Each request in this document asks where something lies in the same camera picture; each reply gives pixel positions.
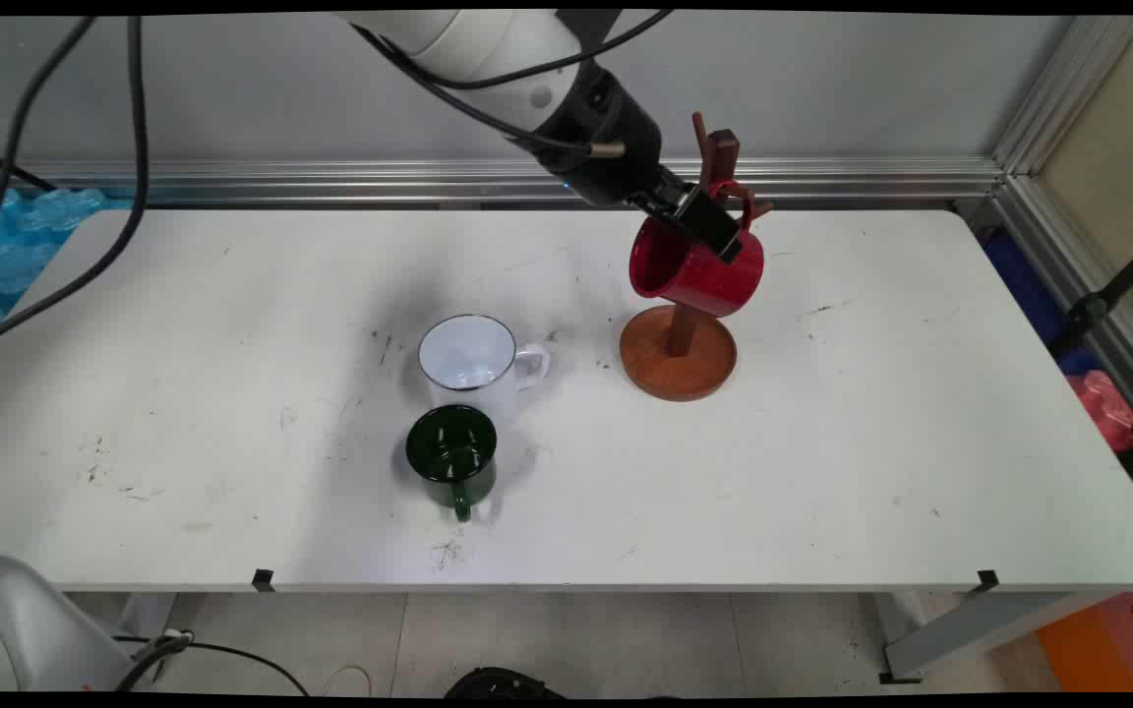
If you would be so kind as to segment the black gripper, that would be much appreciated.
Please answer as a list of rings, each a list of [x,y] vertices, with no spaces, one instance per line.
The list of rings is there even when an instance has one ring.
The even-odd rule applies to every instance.
[[[742,251],[736,220],[701,185],[690,185],[661,164],[661,129],[594,60],[580,63],[566,99],[533,134],[538,139],[513,143],[587,205],[638,207],[724,264]]]

